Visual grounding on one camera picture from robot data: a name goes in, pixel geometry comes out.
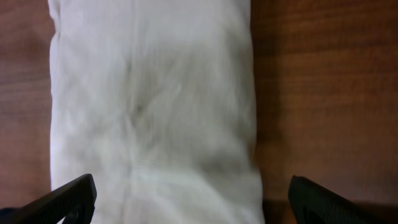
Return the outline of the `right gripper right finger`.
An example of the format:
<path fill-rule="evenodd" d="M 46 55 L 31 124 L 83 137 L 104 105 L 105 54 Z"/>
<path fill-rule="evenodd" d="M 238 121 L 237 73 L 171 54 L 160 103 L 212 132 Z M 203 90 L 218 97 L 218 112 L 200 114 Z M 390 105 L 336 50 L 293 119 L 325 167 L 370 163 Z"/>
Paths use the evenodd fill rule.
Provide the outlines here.
<path fill-rule="evenodd" d="M 298 224 L 383 224 L 336 193 L 301 177 L 292 176 L 288 199 Z"/>

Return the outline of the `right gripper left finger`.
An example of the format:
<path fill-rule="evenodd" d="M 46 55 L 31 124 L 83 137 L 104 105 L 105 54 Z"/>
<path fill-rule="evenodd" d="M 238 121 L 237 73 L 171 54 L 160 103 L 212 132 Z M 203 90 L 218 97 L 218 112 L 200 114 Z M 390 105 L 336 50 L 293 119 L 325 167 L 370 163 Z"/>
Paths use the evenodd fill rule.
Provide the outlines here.
<path fill-rule="evenodd" d="M 97 191 L 93 176 L 84 174 L 47 195 L 1 216 L 1 224 L 90 224 Z"/>

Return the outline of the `cream cloth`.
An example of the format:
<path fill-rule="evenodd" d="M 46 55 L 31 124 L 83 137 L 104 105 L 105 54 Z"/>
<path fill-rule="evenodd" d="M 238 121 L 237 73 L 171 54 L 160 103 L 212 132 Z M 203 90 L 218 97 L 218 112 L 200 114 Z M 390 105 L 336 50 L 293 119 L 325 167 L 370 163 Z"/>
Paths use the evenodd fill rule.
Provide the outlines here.
<path fill-rule="evenodd" d="M 50 0 L 51 185 L 94 223 L 263 223 L 248 0 Z"/>

